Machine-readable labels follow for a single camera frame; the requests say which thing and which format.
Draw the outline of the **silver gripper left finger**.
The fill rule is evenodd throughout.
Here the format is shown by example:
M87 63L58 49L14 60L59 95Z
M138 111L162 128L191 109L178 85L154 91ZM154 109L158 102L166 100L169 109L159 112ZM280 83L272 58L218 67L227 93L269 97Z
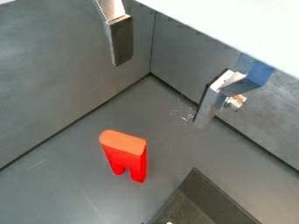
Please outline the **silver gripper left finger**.
M127 14L123 0L93 0L103 19L113 63L117 67L134 57L134 18Z

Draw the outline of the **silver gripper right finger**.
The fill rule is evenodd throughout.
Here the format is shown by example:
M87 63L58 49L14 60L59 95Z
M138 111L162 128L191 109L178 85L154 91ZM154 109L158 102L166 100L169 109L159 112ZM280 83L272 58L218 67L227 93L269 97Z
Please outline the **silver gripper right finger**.
M225 69L206 86L194 125L203 128L223 108L238 111L247 101L245 93L262 88L274 72L269 64L242 53L235 69Z

